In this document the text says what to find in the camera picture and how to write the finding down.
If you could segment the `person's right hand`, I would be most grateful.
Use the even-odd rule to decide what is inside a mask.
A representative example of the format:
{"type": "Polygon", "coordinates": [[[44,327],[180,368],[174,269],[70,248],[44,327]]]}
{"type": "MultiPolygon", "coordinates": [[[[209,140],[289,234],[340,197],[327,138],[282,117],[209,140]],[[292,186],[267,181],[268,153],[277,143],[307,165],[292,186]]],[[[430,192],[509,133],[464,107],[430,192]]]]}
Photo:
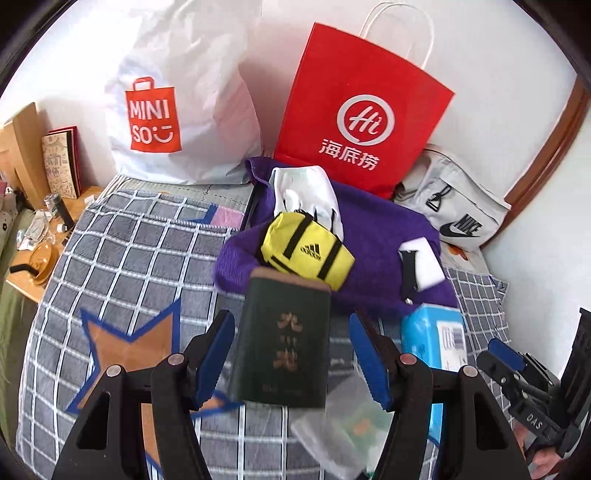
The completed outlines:
{"type": "MultiPolygon", "coordinates": [[[[521,425],[519,422],[514,422],[513,432],[516,440],[522,450],[525,449],[526,441],[530,437],[530,431],[521,425]]],[[[555,472],[557,465],[565,459],[568,459],[573,453],[575,448],[572,448],[564,457],[561,457],[556,453],[554,447],[549,447],[539,450],[532,460],[530,465],[530,475],[532,479],[555,479],[558,475],[555,472]]]]}

